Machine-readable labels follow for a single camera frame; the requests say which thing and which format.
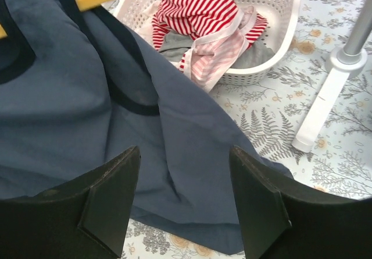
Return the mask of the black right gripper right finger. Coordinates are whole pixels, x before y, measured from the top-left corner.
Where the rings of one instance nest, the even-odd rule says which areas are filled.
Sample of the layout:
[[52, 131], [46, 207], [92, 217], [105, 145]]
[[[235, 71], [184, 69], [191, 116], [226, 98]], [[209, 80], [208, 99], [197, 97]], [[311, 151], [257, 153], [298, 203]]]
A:
[[230, 175], [246, 258], [370, 258], [371, 200], [299, 183], [239, 147]]

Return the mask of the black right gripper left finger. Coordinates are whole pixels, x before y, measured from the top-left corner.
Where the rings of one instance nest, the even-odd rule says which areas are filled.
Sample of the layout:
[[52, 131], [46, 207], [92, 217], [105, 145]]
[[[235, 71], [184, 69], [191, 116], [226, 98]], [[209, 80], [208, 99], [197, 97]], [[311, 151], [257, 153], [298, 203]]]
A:
[[120, 258], [140, 169], [138, 147], [33, 197], [1, 201], [2, 258]]

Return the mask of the navy blue tank top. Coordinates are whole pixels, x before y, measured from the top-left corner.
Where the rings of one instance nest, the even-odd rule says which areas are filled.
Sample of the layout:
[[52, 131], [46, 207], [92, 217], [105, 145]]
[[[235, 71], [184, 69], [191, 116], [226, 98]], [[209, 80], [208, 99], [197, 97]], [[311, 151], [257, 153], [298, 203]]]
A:
[[225, 254], [243, 249], [229, 150], [259, 156], [206, 92], [102, 7], [1, 0], [1, 198], [34, 196], [131, 146], [132, 219]]

